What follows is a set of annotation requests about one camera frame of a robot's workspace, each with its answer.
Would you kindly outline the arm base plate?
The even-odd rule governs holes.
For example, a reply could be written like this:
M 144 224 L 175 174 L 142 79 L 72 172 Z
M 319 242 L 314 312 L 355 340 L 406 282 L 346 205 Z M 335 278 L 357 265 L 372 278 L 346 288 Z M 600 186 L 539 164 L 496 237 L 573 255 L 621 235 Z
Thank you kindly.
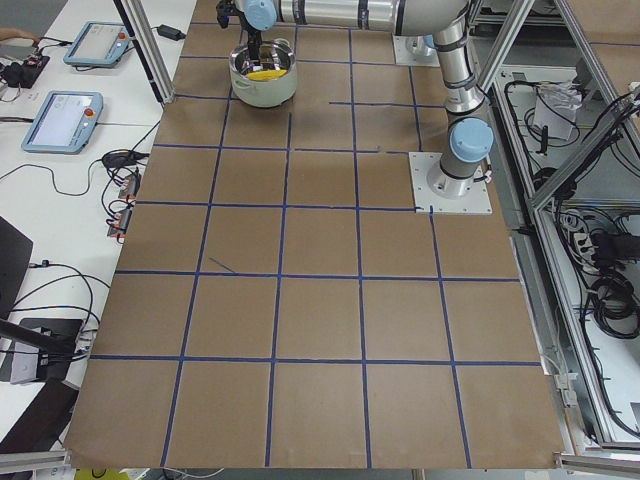
M 410 152 L 409 165 L 417 213 L 491 215 L 487 182 L 478 166 L 473 176 L 458 180 L 441 169 L 439 152 Z
M 440 67 L 432 35 L 394 36 L 393 45 L 397 65 Z

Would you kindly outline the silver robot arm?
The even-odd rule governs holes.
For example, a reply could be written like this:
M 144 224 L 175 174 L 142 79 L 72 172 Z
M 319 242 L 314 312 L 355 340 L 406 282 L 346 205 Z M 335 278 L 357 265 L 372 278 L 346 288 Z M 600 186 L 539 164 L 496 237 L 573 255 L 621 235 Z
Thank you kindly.
M 485 95 L 468 55 L 469 6 L 468 1 L 220 1 L 216 11 L 223 28 L 230 16 L 239 18 L 253 61 L 258 60 L 262 34 L 278 22 L 432 37 L 450 124 L 448 147 L 427 181 L 436 195 L 457 199 L 470 190 L 494 140 L 491 128 L 476 116 Z

